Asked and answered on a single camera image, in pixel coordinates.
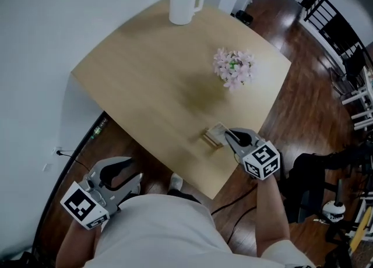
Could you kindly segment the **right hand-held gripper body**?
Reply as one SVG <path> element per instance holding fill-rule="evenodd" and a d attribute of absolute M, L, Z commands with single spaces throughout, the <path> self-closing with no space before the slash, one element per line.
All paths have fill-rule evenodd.
<path fill-rule="evenodd" d="M 245 147 L 245 157 L 239 161 L 246 173 L 260 180 L 280 169 L 280 153 L 270 141 L 260 141 L 258 147 Z"/>

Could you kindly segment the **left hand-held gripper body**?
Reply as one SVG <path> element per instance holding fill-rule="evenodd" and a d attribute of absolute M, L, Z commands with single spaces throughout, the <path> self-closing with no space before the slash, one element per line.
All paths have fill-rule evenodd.
<path fill-rule="evenodd" d="M 98 172 L 85 174 L 80 182 L 72 183 L 60 201 L 61 206 L 83 228 L 96 228 L 119 212 L 117 194 L 109 190 L 117 176 L 118 172 L 104 182 Z"/>

